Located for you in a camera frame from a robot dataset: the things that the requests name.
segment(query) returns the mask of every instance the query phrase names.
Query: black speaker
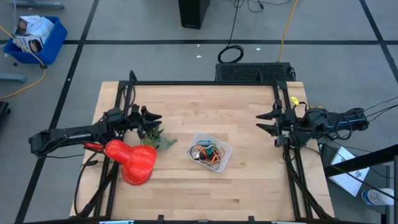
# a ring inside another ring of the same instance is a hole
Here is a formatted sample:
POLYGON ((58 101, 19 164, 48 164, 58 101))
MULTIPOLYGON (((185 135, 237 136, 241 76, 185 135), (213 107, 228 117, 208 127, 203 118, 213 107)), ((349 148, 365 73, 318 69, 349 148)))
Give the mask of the black speaker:
POLYGON ((200 29, 210 0, 178 0, 181 26, 200 29))

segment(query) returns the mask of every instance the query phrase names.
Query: clear plastic box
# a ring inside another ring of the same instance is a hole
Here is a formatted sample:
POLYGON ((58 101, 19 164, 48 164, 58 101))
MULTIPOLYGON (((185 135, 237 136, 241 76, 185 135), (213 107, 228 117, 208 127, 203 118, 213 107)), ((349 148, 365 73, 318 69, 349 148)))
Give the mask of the clear plastic box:
POLYGON ((228 159, 231 156, 231 154, 232 154, 232 147, 229 144, 227 144, 225 142, 222 142, 222 141, 218 140, 217 138, 213 138, 210 135, 208 135, 206 133, 203 133, 203 132, 197 132, 194 135, 194 137, 193 137, 193 139, 191 141, 191 144, 188 146, 188 149, 187 149, 187 156, 191 160, 193 160, 193 161, 195 161, 195 162, 197 162, 197 163, 199 163, 199 164, 201 164, 201 165, 203 165, 203 166, 205 166, 205 167, 207 167, 207 168, 209 168, 209 169, 211 169, 211 170, 213 170, 215 172, 221 172, 221 171, 223 171, 225 169, 226 164, 227 164, 228 159), (193 146, 197 145, 198 141, 211 141, 212 143, 216 144, 217 147, 223 148, 225 150, 224 157, 221 158, 221 161, 219 163, 214 164, 214 165, 209 165, 206 162, 194 160, 192 158, 191 154, 190 154, 190 150, 191 150, 191 148, 193 146))

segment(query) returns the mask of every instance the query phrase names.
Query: box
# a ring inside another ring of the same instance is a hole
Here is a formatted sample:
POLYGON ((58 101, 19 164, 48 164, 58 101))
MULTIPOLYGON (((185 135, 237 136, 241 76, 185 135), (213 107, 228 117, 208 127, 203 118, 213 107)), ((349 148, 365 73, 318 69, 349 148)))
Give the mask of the box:
POLYGON ((198 133, 196 133, 194 135, 194 137, 193 137, 193 139, 191 141, 191 144, 188 146, 188 149, 187 149, 187 156, 190 159, 192 159, 193 161, 195 161, 195 162, 197 162, 197 163, 199 163, 199 164, 201 164, 201 165, 203 165, 203 166, 205 166, 205 167, 207 167, 207 168, 209 168, 209 169, 211 169, 211 170, 213 170, 215 172, 221 172, 221 171, 223 171, 225 169, 226 164, 228 163, 228 159, 231 156, 231 154, 232 154, 232 147, 229 144, 227 144, 225 142, 222 142, 222 141, 218 140, 217 138, 213 138, 210 135, 208 135, 206 133, 203 133, 203 132, 198 132, 198 133), (211 141, 212 143, 217 145, 217 148, 221 147, 221 148, 224 149, 225 153, 224 153, 223 158, 221 158, 221 161, 220 161, 219 165, 208 166, 208 164, 205 164, 202 161, 194 160, 192 158, 192 156, 191 156, 191 148, 192 148, 192 146, 196 146, 198 141, 211 141))
MULTIPOLYGON (((68 32, 61 24, 60 19, 57 16, 46 16, 46 18, 54 23, 54 27, 51 30, 49 37, 45 41, 43 49, 39 53, 36 53, 36 56, 38 56, 38 58, 41 59, 44 64, 51 65, 57 58, 57 55, 68 32)), ((40 63, 30 53, 23 52, 21 48, 12 43, 11 38, 8 40, 7 45, 3 48, 3 52, 12 55, 21 63, 40 63)))

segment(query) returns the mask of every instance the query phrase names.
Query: black metal frame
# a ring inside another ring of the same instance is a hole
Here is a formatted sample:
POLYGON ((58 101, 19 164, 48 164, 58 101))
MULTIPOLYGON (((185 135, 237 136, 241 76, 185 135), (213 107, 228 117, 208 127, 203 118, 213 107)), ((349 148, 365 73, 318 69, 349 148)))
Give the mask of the black metal frame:
MULTIPOLYGON (((120 81, 119 85, 118 85, 118 92, 116 94, 116 101, 115 101, 115 107, 120 107, 121 104, 121 98, 122 98, 122 92, 123 89, 128 86, 129 81, 120 81)), ((135 80, 134 85, 219 85, 219 86, 224 86, 224 85, 236 85, 236 86, 240 86, 240 85, 254 85, 254 86, 271 86, 273 88, 274 91, 274 96, 276 100, 279 100, 279 89, 282 90, 283 95, 284 95, 284 101, 285 101, 285 107, 286 108, 291 108, 290 106, 290 100, 289 100, 289 94, 287 92, 287 84, 285 81, 283 82, 207 82, 207 81, 203 81, 203 82, 179 82, 179 81, 163 81, 163 82, 146 82, 146 81, 137 81, 135 80)), ((130 101, 130 97, 131 97, 131 88, 132 86, 129 86, 129 88, 127 88, 127 100, 124 104, 124 114, 127 114, 128 111, 128 107, 129 107, 129 101, 130 101)), ((305 184, 305 176, 304 176, 304 169, 303 169, 303 165, 302 165, 302 159, 300 156, 300 151, 295 151, 295 155, 296 155, 296 165, 297 165, 297 170, 298 170, 298 174, 300 176, 301 181, 303 181, 303 183, 305 184)), ((101 179, 99 182, 99 188, 97 190, 97 192, 95 193, 95 195, 93 196, 93 198, 90 201, 95 201, 97 203, 95 203, 89 210, 87 210, 85 212, 85 214, 82 217, 71 217, 69 219, 66 220, 49 220, 49 221, 43 221, 43 222, 30 222, 30 224, 53 224, 53 223, 98 223, 100 221, 110 221, 111 220, 111 214, 112 214, 112 208, 113 208, 113 201, 114 201, 114 195, 115 195, 115 191, 116 191, 116 181, 118 178, 118 170, 119 170, 119 164, 117 162, 115 162, 111 168, 110 171, 108 171, 109 168, 109 158, 105 159, 105 162, 103 164, 103 168, 101 171, 101 179), (104 185, 104 183, 106 183, 106 179, 110 178, 110 188, 109 188, 109 197, 108 197, 108 201, 106 204, 106 213, 104 216, 100 215, 100 210, 101 210, 101 206, 102 206, 102 193, 103 191, 106 189, 107 184, 104 185), (94 216, 93 217, 88 217, 88 215, 90 214, 91 210, 94 209, 94 216)), ((26 194, 32 194, 34 193, 34 188, 36 183, 29 183, 28 189, 27 189, 27 193, 26 194)), ((296 191, 296 185, 295 182, 293 181, 293 179, 291 177, 289 177, 289 187, 290 187, 290 195, 292 198, 292 206, 293 206, 293 211, 294 211, 294 216, 296 220, 302 220, 303 218, 300 215, 300 209, 299 209, 299 201, 298 201, 298 197, 297 197, 297 191, 296 191)), ((312 210, 311 207, 309 205, 309 203, 307 202, 307 199, 304 197, 303 198, 304 201, 304 205, 305 205, 305 212, 307 215, 307 218, 312 218, 312 210)), ((270 223, 270 222, 258 222, 258 221, 254 221, 254 217, 248 217, 249 223, 270 223)), ((195 222, 199 222, 199 221, 163 221, 163 216, 159 215, 158 220, 135 220, 134 223, 195 223, 195 222)), ((212 223, 247 223, 245 221, 236 221, 236 222, 224 222, 224 221, 208 221, 208 222, 212 222, 212 223)))

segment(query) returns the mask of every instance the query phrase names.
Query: plastic container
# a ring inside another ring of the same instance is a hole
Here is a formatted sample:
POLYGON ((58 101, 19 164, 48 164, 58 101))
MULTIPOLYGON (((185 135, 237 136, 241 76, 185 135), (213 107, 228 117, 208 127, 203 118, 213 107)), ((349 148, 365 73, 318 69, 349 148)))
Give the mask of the plastic container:
MULTIPOLYGON (((391 196, 394 196, 392 189, 379 189, 391 196)), ((394 199, 384 195, 377 190, 364 190, 361 194, 363 201, 368 205, 393 205, 394 199)))
MULTIPOLYGON (((46 65, 54 63, 57 55, 62 47, 63 41, 65 40, 68 32, 60 22, 60 18, 57 16, 46 16, 48 20, 54 23, 49 37, 44 43, 43 49, 36 53, 41 61, 46 65)), ((39 64, 40 62, 34 58, 30 53, 23 52, 17 45, 12 43, 10 38, 7 45, 3 48, 3 52, 12 55, 16 60, 21 63, 34 63, 39 64)))
POLYGON ((211 169, 211 170, 213 170, 215 172, 221 172, 221 171, 223 171, 225 169, 226 164, 227 164, 228 159, 231 156, 231 154, 232 154, 232 147, 229 144, 227 144, 225 142, 222 142, 222 141, 218 140, 217 138, 213 138, 210 135, 208 135, 206 133, 203 133, 203 132, 198 132, 198 133, 196 133, 194 135, 194 137, 193 137, 193 139, 191 141, 191 144, 188 146, 188 149, 187 149, 187 156, 191 160, 193 160, 193 161, 195 161, 195 162, 197 162, 197 163, 199 163, 199 164, 201 164, 201 165, 203 165, 203 166, 205 166, 205 167, 207 167, 207 168, 209 168, 209 169, 211 169), (216 144, 217 147, 221 147, 221 148, 223 148, 225 150, 224 157, 220 161, 220 166, 218 164, 209 166, 205 162, 196 161, 196 160, 194 160, 192 158, 192 156, 190 154, 190 150, 191 150, 192 146, 196 146, 197 145, 198 141, 211 141, 212 143, 216 144))

